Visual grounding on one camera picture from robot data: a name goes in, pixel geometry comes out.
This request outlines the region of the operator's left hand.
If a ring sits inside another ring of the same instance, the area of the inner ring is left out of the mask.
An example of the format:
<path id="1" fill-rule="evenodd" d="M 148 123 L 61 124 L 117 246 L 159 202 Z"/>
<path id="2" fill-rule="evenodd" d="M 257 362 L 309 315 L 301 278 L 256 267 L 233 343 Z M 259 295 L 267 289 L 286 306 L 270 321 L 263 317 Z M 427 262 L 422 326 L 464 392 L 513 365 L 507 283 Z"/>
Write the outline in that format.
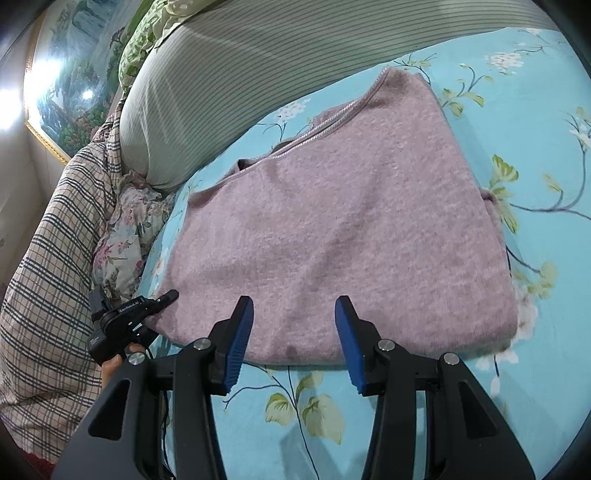
<path id="1" fill-rule="evenodd" d="M 131 353 L 145 352 L 145 348 L 137 343 L 131 343 L 128 345 L 128 349 Z M 101 386 L 105 388 L 113 377 L 116 370 L 122 365 L 123 359 L 117 354 L 110 360 L 104 361 L 101 365 Z"/>

